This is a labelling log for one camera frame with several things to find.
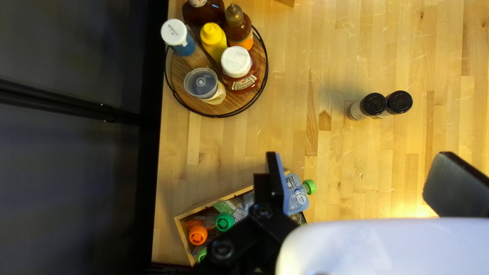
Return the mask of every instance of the wooden box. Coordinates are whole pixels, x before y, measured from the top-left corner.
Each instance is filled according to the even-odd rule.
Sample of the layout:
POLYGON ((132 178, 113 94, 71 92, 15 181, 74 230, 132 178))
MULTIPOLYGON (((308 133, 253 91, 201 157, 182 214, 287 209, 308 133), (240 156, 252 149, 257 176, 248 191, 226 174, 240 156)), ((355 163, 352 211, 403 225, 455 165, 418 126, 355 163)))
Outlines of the wooden box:
POLYGON ((185 252, 187 253, 187 257, 190 261, 190 264, 193 266, 196 263, 196 259, 192 256, 192 253, 195 249, 195 245, 190 243, 188 240, 188 233, 189 230, 187 229, 187 226, 185 226, 185 222, 190 220, 193 216, 199 215, 199 214, 204 214, 206 211, 208 211, 209 207, 213 207, 213 204, 223 202, 225 200, 229 200, 232 197, 235 196, 243 196, 246 193, 250 192, 253 190, 253 186, 248 186, 239 190, 236 190, 235 192, 232 192, 229 195, 223 196, 223 197, 217 197, 217 198, 212 198, 207 201, 203 201, 194 205, 191 205, 188 207, 188 209, 181 215, 178 215, 175 217, 175 223, 177 225, 178 233, 180 235, 180 238, 182 239, 183 246, 185 247, 185 252))

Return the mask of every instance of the white bottle cap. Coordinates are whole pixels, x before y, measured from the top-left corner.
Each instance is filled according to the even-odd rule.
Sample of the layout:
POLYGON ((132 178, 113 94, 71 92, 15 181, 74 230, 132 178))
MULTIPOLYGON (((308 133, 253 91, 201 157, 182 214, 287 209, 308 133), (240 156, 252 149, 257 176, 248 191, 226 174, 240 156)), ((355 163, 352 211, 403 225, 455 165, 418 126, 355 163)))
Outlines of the white bottle cap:
POLYGON ((230 77, 242 77, 251 69, 251 57, 245 48, 232 46, 222 53, 221 65, 224 73, 230 77))
POLYGON ((178 19, 170 19, 161 26, 161 37, 170 46, 187 46, 187 27, 178 19))

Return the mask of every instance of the blue bottle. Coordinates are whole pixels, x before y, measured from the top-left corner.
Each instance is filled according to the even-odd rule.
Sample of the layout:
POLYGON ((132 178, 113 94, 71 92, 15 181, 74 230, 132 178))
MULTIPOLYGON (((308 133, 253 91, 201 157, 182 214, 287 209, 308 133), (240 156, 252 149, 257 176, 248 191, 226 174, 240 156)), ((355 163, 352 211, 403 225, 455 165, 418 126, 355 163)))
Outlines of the blue bottle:
POLYGON ((291 173, 285 176, 285 185, 289 191, 288 194, 284 194, 284 200, 289 200, 289 208, 286 215, 293 215, 306 210, 309 207, 307 195, 312 195, 316 191, 314 181, 305 180, 301 184, 299 176, 291 173))

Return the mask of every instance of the condiment bottle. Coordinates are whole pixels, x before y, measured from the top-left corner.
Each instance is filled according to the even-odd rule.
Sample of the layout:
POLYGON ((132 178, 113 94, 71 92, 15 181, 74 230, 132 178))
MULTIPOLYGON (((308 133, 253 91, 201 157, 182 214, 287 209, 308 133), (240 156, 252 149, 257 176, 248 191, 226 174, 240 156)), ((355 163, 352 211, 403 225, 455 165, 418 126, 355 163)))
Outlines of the condiment bottle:
POLYGON ((230 92, 241 94, 253 89, 259 80, 258 64, 240 46, 227 48, 221 57, 222 80, 230 92))
POLYGON ((224 26, 226 16, 222 0, 188 0, 182 6, 183 20, 200 39, 200 28, 205 23, 214 22, 224 26))
POLYGON ((378 92, 373 92, 353 103, 348 109, 348 117, 353 120, 364 120, 380 115, 385 111, 386 107, 385 96, 378 92))
POLYGON ((385 111, 376 116, 376 118, 386 118, 392 115, 403 114, 413 106, 413 97, 406 91, 395 91, 385 97, 387 108, 385 111))
POLYGON ((161 27, 161 37, 176 55, 182 57, 192 69, 208 68, 210 62, 202 49, 195 44, 185 24, 178 19, 170 19, 161 27))
POLYGON ((253 46, 251 19, 236 4, 231 4, 226 9, 224 32, 231 46, 241 46, 247 50, 253 46))
POLYGON ((216 23, 206 23, 200 29, 200 39, 204 49, 217 63, 221 62, 221 56, 227 49, 227 40, 224 31, 216 23))
POLYGON ((191 71, 183 80, 183 86, 189 94, 211 105, 221 104, 226 98, 226 88, 211 69, 191 71))

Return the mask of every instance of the yellow bottle cap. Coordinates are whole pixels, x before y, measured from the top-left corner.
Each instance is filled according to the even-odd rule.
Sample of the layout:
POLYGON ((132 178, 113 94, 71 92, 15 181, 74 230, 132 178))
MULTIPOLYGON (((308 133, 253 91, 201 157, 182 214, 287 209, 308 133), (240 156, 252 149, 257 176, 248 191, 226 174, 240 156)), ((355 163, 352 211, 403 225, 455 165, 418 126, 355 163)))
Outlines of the yellow bottle cap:
POLYGON ((208 45, 219 43, 221 36, 222 29, 216 23, 206 23, 202 29, 200 29, 200 39, 208 45))

